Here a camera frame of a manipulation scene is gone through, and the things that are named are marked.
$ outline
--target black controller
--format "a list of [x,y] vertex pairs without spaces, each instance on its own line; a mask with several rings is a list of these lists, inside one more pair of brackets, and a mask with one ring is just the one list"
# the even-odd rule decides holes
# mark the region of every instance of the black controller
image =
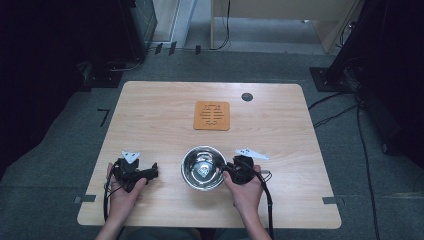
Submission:
[[245,184],[250,182],[255,177],[253,170],[253,159],[243,155],[235,156],[233,158],[234,164],[227,162],[227,165],[222,166],[221,171],[227,171],[233,183]]
[[119,158],[117,166],[113,169],[113,175],[115,175],[116,180],[127,192],[131,192],[138,180],[146,178],[147,185],[149,180],[157,178],[159,175],[157,163],[153,164],[152,168],[141,171],[137,169],[138,163],[138,159],[130,164],[125,158]]

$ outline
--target silver bowl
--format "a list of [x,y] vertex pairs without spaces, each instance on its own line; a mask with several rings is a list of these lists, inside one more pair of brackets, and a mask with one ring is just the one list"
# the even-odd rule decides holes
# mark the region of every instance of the silver bowl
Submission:
[[224,180],[220,168],[227,164],[224,156],[213,147],[199,146],[191,149],[181,163],[181,174],[190,187],[211,191]]

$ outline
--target black round grommet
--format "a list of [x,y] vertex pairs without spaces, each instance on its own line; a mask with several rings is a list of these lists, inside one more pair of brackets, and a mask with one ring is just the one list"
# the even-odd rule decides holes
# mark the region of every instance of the black round grommet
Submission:
[[243,93],[242,95],[241,95],[241,99],[243,99],[244,101],[246,101],[246,102],[250,102],[250,101],[252,101],[253,100],[253,95],[252,94],[250,94],[250,93]]

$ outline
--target forearm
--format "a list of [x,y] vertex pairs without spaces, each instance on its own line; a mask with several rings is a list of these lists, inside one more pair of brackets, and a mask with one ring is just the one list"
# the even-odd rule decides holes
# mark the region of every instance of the forearm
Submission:
[[122,228],[122,223],[108,219],[96,237],[96,240],[115,240]]
[[268,232],[262,226],[262,223],[259,219],[259,215],[255,212],[250,214],[242,214],[240,216],[243,220],[243,224],[246,227],[246,230],[249,234],[250,239],[252,240],[266,240],[271,239]]

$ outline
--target wooden desk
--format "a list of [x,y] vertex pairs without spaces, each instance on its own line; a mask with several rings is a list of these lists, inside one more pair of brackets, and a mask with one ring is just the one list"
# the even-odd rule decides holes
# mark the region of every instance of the wooden desk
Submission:
[[[328,53],[357,7],[362,6],[360,1],[231,0],[230,17],[313,20],[324,52]],[[211,48],[214,48],[214,18],[227,17],[227,9],[228,0],[211,0]]]
[[[243,93],[253,100],[242,100]],[[196,101],[230,104],[230,130],[194,130]],[[157,162],[159,178],[149,182],[128,226],[243,227],[225,184],[210,192],[192,189],[180,165],[193,147],[208,145],[232,162],[235,149],[268,155],[257,160],[272,171],[268,181],[275,228],[338,228],[341,220],[302,89],[295,84],[128,82],[105,137],[78,222],[103,225],[103,185],[108,162],[122,150],[141,152],[140,169]],[[268,226],[266,196],[260,217]]]

